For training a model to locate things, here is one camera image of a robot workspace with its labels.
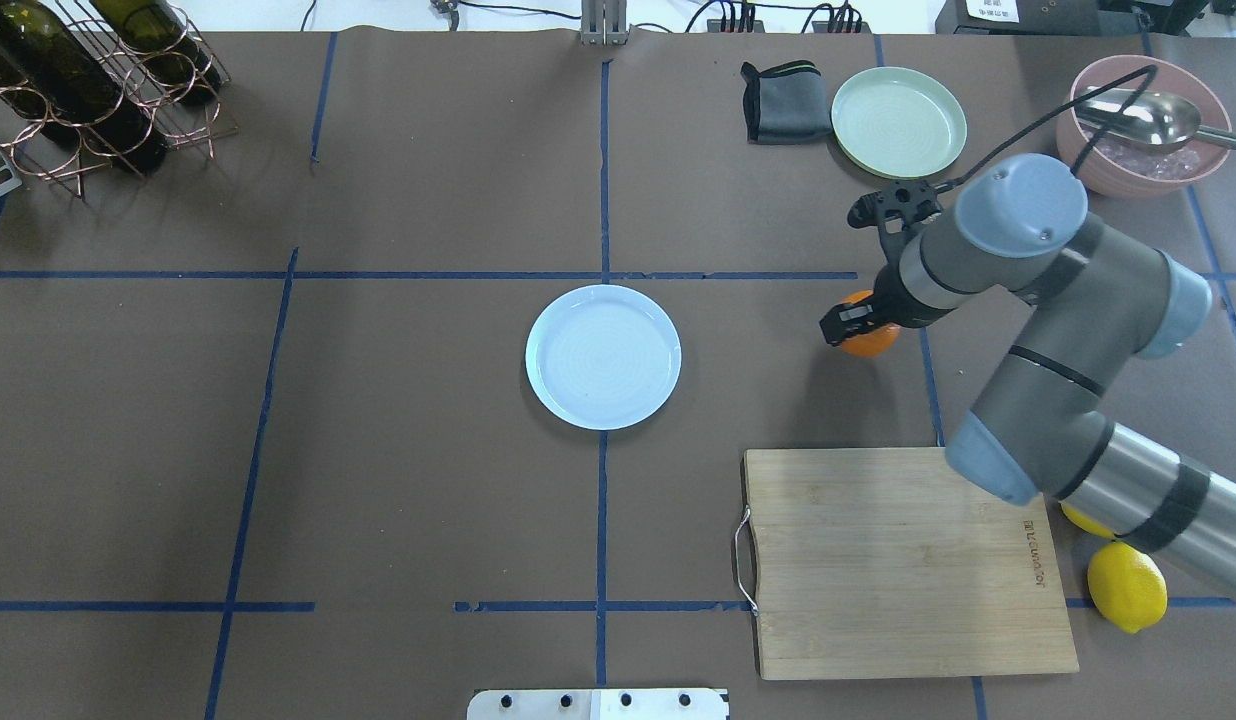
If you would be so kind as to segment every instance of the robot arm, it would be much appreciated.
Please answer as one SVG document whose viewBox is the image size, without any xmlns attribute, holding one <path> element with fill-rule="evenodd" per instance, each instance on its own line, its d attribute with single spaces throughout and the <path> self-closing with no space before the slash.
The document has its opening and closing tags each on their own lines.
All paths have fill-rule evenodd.
<svg viewBox="0 0 1236 720">
<path fill-rule="evenodd" d="M 1035 314 L 948 445 L 948 464 L 1006 501 L 1067 500 L 1236 598 L 1236 484 L 1098 412 L 1130 356 L 1169 354 L 1200 327 L 1208 283 L 1090 215 L 1084 186 L 1047 156 L 1002 161 L 921 225 L 938 211 L 925 188 L 894 183 L 855 205 L 852 224 L 878 224 L 887 264 L 873 295 L 824 316 L 828 342 L 884 324 L 923 327 L 1006 287 Z M 886 231 L 887 216 L 902 233 Z"/>
</svg>

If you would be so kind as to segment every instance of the light blue plate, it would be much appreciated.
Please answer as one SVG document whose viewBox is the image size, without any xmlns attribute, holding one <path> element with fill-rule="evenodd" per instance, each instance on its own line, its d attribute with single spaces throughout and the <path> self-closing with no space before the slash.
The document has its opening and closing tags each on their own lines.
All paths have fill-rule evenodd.
<svg viewBox="0 0 1236 720">
<path fill-rule="evenodd" d="M 567 424 L 638 424 L 672 395 L 681 338 L 654 300 L 625 287 L 564 293 L 543 310 L 525 346 L 530 387 Z"/>
<path fill-rule="evenodd" d="M 965 147 L 965 111 L 942 83 L 907 68 L 871 68 L 847 79 L 832 100 L 832 128 L 861 169 L 923 178 Z"/>
</svg>

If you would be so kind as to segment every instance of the pink bowl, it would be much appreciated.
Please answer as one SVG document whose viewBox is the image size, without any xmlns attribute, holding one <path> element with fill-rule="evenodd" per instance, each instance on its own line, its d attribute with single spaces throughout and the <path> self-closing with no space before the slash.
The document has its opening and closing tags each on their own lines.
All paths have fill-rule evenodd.
<svg viewBox="0 0 1236 720">
<path fill-rule="evenodd" d="M 1213 90 L 1209 90 L 1200 82 L 1200 78 L 1194 77 L 1175 64 L 1148 58 L 1148 56 L 1111 56 L 1111 58 L 1094 61 L 1088 68 L 1080 70 L 1080 74 L 1072 83 L 1072 91 L 1067 95 L 1067 100 L 1074 100 L 1075 96 L 1084 94 L 1086 86 L 1106 85 L 1112 79 L 1124 77 L 1124 74 L 1148 64 L 1157 68 L 1156 79 L 1149 85 L 1148 91 L 1173 91 L 1175 95 L 1182 95 L 1195 103 L 1195 106 L 1200 109 L 1203 123 L 1216 128 L 1231 128 L 1231 119 L 1227 117 L 1227 110 L 1222 107 L 1222 103 L 1217 100 L 1217 95 L 1214 95 Z M 1142 80 L 1143 78 L 1136 78 L 1133 82 L 1127 82 L 1121 86 L 1138 86 L 1138 83 Z M 1080 130 L 1075 110 L 1067 110 L 1064 114 L 1058 115 L 1058 122 L 1054 123 L 1054 135 L 1058 141 L 1058 158 L 1062 158 L 1063 163 L 1067 164 L 1074 163 L 1075 158 L 1080 154 L 1080 149 L 1088 142 L 1088 138 Z M 1080 178 L 1080 182 L 1085 183 L 1089 190 L 1096 191 L 1099 195 L 1126 199 L 1156 198 L 1166 195 L 1168 191 L 1174 191 L 1177 188 L 1188 186 L 1188 184 L 1214 173 L 1214 170 L 1222 167 L 1222 161 L 1227 159 L 1230 152 L 1226 147 L 1217 147 L 1216 144 L 1196 140 L 1189 141 L 1188 147 L 1192 147 L 1200 156 L 1199 168 L 1188 178 L 1161 179 L 1143 177 L 1143 174 L 1117 165 L 1115 161 L 1109 159 L 1098 149 L 1090 152 L 1088 158 L 1085 158 L 1085 163 L 1080 165 L 1080 172 L 1077 173 L 1077 177 Z"/>
</svg>

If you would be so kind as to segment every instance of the gray folded cloth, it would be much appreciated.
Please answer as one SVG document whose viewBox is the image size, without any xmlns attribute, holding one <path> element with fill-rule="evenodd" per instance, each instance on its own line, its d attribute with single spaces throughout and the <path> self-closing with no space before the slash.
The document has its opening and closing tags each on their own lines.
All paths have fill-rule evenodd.
<svg viewBox="0 0 1236 720">
<path fill-rule="evenodd" d="M 747 140 L 758 144 L 813 142 L 832 135 L 827 85 L 810 61 L 791 61 L 768 70 L 742 64 L 747 91 L 742 114 Z"/>
</svg>

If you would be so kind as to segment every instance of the white mounting plate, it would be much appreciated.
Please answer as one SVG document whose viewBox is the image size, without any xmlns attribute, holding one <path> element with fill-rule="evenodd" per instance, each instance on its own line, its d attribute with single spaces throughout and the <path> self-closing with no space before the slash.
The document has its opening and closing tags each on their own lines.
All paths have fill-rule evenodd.
<svg viewBox="0 0 1236 720">
<path fill-rule="evenodd" d="M 481 692 L 467 705 L 467 720 L 728 720 L 728 716 L 729 692 L 709 688 Z"/>
</svg>

